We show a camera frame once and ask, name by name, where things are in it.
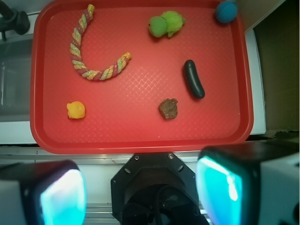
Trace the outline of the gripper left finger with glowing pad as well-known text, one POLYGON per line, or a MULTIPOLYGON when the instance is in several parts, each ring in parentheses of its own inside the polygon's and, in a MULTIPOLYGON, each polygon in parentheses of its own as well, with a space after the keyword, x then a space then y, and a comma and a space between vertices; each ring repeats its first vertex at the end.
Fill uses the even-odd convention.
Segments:
POLYGON ((81 225, 86 207, 85 177, 71 160, 0 167, 2 225, 81 225))

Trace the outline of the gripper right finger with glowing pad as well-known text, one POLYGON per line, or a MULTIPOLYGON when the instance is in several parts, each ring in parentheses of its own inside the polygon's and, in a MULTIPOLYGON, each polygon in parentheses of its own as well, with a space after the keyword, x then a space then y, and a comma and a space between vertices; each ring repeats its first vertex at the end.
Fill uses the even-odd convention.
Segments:
POLYGON ((299 165, 294 142, 206 147, 195 170, 199 200, 215 225, 297 225, 299 165))

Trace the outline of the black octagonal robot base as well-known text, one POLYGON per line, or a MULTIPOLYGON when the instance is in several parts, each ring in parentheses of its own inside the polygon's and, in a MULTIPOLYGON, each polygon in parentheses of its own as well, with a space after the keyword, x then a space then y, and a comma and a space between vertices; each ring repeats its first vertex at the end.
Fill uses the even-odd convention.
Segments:
POLYGON ((207 225, 195 173, 173 153, 134 154, 111 179, 112 215, 122 225, 207 225))

